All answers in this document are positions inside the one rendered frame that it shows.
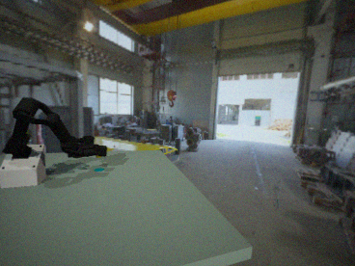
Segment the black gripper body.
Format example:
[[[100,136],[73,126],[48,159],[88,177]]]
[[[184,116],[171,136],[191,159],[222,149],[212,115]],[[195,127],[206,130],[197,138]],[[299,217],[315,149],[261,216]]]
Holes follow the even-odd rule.
[[[107,152],[107,146],[99,146],[100,147],[100,154],[98,156],[106,156],[106,152]]]

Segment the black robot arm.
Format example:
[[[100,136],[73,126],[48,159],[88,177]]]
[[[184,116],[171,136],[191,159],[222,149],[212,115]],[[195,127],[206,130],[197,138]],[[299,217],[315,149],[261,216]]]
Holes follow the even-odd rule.
[[[38,109],[41,109],[47,115],[46,119],[33,118]],[[71,136],[60,116],[33,97],[22,97],[13,109],[13,117],[16,119],[14,132],[2,151],[6,154],[11,154],[13,156],[12,159],[29,158],[32,152],[32,147],[27,146],[32,136],[27,134],[30,123],[49,126],[59,139],[62,151],[68,154],[68,158],[81,158],[100,154],[99,145],[94,145],[94,137],[84,136],[76,139]],[[79,147],[77,147],[78,143]]]

